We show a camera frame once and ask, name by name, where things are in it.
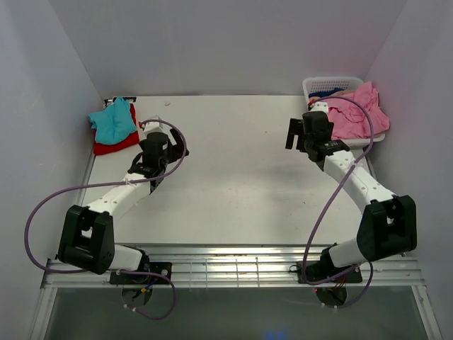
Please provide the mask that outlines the pink t shirt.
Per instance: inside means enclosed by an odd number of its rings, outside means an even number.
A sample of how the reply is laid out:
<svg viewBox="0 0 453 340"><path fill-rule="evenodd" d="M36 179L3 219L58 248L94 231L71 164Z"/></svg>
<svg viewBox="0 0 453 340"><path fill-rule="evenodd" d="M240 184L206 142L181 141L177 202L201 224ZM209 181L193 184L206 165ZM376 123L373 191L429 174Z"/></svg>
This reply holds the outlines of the pink t shirt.
<svg viewBox="0 0 453 340"><path fill-rule="evenodd" d="M343 96L359 103L372 120L374 135L390 128L390 119L379 107L379 92L372 82L362 84L356 91ZM370 137L370 128L365 114L355 104L343 99L328 98L328 120L334 124L333 139L352 140Z"/></svg>

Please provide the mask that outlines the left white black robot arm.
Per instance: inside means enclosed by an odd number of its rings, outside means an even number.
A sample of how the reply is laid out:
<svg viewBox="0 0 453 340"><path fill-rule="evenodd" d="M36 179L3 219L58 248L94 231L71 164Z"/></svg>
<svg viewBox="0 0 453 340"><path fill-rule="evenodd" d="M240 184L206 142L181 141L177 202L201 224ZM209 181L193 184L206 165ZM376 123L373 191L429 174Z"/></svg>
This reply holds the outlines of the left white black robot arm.
<svg viewBox="0 0 453 340"><path fill-rule="evenodd" d="M166 134L154 129L139 142L121 184L86 206L73 205L66 213L57 259L95 274L125 271L135 283L144 282L150 266L144 252L115 243L114 226L140 200L150 196L164 179L167 167L189 155L185 139L172 127Z"/></svg>

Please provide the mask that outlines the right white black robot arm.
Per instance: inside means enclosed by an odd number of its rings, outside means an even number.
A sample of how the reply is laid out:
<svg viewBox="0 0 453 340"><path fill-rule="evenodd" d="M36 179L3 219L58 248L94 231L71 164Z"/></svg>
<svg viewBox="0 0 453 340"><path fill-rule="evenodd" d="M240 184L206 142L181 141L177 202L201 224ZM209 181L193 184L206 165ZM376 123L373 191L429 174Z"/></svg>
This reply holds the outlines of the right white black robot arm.
<svg viewBox="0 0 453 340"><path fill-rule="evenodd" d="M383 187L359 165L346 143L332 140L332 133L326 113L309 111L290 120L285 144L307 154L362 214L355 238L324 249L316 262L302 260L301 280L310 285L336 281L364 262L413 251L418 245L414 199Z"/></svg>

